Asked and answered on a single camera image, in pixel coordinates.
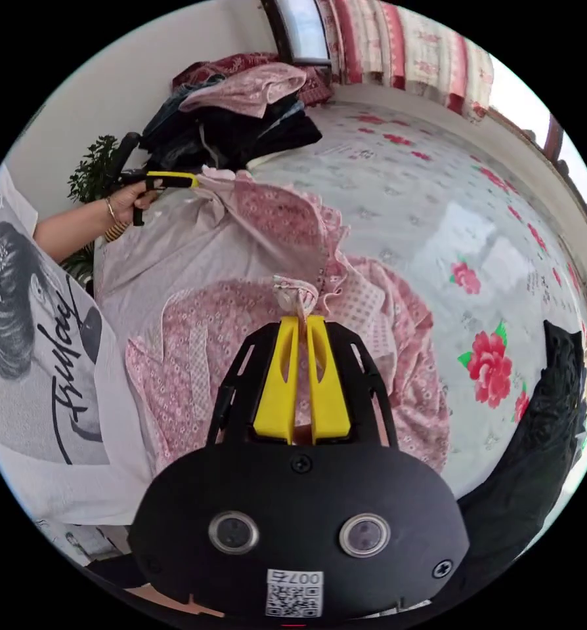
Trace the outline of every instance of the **white wall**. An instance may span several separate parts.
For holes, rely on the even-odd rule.
[[[258,0],[209,0],[128,33],[65,80],[12,147],[16,187],[42,218],[65,210],[68,177],[99,135],[142,131],[192,63],[252,52],[276,52]]]
[[[587,284],[587,220],[570,188],[550,168],[540,152],[520,140],[499,122],[487,117],[472,125],[440,105],[402,90],[377,85],[338,85],[335,98],[376,104],[428,120],[485,151],[524,182],[550,210],[545,217],[567,245],[573,262]]]

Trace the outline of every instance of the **white t-shirt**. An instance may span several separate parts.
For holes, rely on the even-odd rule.
[[[34,518],[126,525],[152,479],[123,354],[0,170],[0,469]]]

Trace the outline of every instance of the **potted plant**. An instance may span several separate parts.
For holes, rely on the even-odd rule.
[[[68,197],[82,204],[102,199],[103,180],[118,147],[114,136],[99,136],[68,179]],[[88,243],[62,262],[62,267],[83,287],[91,287],[95,260],[95,244]]]

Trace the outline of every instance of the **floral bedspread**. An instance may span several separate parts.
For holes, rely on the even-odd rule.
[[[543,320],[586,334],[574,269],[548,210],[466,141],[385,108],[309,115],[324,138],[252,173],[321,195],[352,227],[346,254],[396,270],[432,311],[452,414],[443,477],[464,495],[492,472],[546,365]]]

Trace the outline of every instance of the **red striped curtain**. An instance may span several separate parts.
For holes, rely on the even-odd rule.
[[[433,100],[479,122],[489,108],[492,62],[450,28],[380,0],[318,0],[333,80],[374,83]]]

